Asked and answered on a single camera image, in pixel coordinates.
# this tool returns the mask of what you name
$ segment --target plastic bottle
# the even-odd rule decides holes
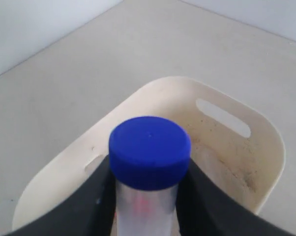
[[[191,142],[174,122],[129,119],[109,139],[117,178],[118,236],[170,236],[178,183],[187,172]]]

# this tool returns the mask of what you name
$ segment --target white wall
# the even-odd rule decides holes
[[[0,74],[122,0],[0,0]]]
[[[183,0],[296,41],[296,0]]]

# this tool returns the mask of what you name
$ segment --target floor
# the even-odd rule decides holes
[[[176,0],[125,0],[0,76],[0,235],[31,178],[145,83],[185,75],[268,117],[283,176],[261,212],[296,233],[296,43]]]

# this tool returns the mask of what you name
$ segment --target black holder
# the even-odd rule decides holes
[[[236,203],[194,161],[179,184],[176,207],[181,236],[292,236]],[[106,157],[64,202],[6,236],[110,236],[115,209]]]

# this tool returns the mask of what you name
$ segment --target blue bottle cap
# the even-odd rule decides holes
[[[190,154],[188,134],[159,117],[129,119],[109,139],[113,174],[138,190],[161,190],[179,183],[187,172]]]

